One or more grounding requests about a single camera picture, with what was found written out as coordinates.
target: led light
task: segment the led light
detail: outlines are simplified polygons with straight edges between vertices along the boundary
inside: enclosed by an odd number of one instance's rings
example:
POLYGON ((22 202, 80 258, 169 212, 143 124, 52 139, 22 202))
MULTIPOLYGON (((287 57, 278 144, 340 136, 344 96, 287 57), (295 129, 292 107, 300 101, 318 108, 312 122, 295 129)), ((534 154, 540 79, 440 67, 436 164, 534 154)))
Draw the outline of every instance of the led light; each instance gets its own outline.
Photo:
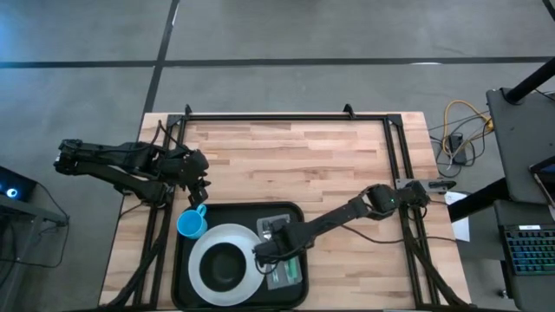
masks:
POLYGON ((17 196, 17 190, 16 189, 9 189, 6 192, 6 195, 8 195, 9 198, 14 198, 15 196, 17 196))

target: white plate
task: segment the white plate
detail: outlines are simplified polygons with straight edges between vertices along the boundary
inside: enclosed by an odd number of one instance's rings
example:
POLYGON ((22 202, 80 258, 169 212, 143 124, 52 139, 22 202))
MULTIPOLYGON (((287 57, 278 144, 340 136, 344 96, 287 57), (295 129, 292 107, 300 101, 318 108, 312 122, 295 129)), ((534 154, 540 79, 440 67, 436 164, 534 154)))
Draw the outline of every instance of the white plate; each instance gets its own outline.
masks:
POLYGON ((257 264, 252 253, 254 246, 260 243, 260 239, 253 231, 239 224, 222 224, 206 232, 193 246, 189 256, 189 278, 197 294, 207 302, 220 307, 229 307, 249 299, 264 280, 264 276, 255 267, 257 264), (237 287, 224 292, 209 289, 200 277, 202 256, 210 247, 221 243, 236 245, 243 252, 246 259, 245 276, 237 287))

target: black pole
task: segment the black pole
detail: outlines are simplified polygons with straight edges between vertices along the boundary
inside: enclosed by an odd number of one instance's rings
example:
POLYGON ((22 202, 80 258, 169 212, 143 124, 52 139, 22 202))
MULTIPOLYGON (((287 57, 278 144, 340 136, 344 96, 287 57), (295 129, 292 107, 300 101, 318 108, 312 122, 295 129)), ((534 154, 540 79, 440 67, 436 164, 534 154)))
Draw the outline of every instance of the black pole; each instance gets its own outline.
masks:
POLYGON ((528 78, 524 79, 518 86, 512 88, 505 95, 505 99, 513 104, 522 104, 519 101, 530 94, 534 89, 541 86, 555 75, 555 57, 536 70, 528 78))

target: concrete floor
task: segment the concrete floor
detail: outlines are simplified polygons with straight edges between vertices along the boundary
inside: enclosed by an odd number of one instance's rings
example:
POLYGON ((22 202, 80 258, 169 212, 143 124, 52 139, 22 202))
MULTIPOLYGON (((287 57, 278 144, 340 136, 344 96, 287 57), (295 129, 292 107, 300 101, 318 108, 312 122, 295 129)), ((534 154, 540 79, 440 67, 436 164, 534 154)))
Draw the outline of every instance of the concrete floor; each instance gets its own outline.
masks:
MULTIPOLYGON (((170 3, 2 0, 0 62, 155 60, 170 3)), ((537 0, 183 0, 174 25, 168 60, 555 54, 555 22, 537 0)), ((432 127, 452 99, 486 110, 488 89, 514 86, 540 65, 165 68, 153 110, 188 103, 197 112, 338 111, 350 103, 357 111, 423 111, 432 127)), ((0 69, 0 165, 42 181, 72 222, 62 265, 29 268, 17 310, 96 305, 121 196, 95 179, 62 176, 52 162, 61 139, 135 140, 152 76, 151 68, 0 69)), ((451 119, 471 113, 454 107, 451 119)), ((458 190, 502 176, 493 135, 486 148, 456 178, 458 190)), ((54 262, 61 242, 43 242, 36 261, 54 262)), ((473 302, 514 309, 495 294, 499 265, 472 257, 478 251, 461 248, 473 302)))

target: yellow cable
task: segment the yellow cable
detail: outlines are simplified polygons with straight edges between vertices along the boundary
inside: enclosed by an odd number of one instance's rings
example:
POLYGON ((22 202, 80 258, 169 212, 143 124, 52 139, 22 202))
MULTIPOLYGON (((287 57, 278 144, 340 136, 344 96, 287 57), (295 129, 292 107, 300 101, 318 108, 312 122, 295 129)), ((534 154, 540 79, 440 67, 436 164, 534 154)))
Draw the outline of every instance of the yellow cable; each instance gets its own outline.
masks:
MULTIPOLYGON (((447 141, 447 117, 449 115, 449 109, 451 109, 451 106, 454 105, 454 104, 457 104, 457 103, 466 105, 467 107, 472 109, 477 115, 479 115, 479 117, 482 120, 484 120, 484 122, 487 124, 487 126, 486 126, 487 132, 485 134, 489 134, 490 132, 493 131, 492 119, 490 117, 485 116, 481 112, 479 112, 478 109, 476 109, 476 107, 474 107, 474 105, 470 104, 467 101, 463 101, 463 100, 451 101, 449 104, 447 104, 447 106, 445 107, 445 112, 443 113, 443 138, 441 139, 441 148, 443 149, 443 152, 445 152, 445 154, 447 154, 447 155, 451 155, 451 152, 448 151, 447 147, 445 146, 446 141, 447 141)), ((476 139, 479 139, 481 137, 482 137, 482 133, 476 134, 472 138, 467 140, 464 143, 464 145, 468 144, 468 142, 471 141, 471 140, 476 140, 476 139)))

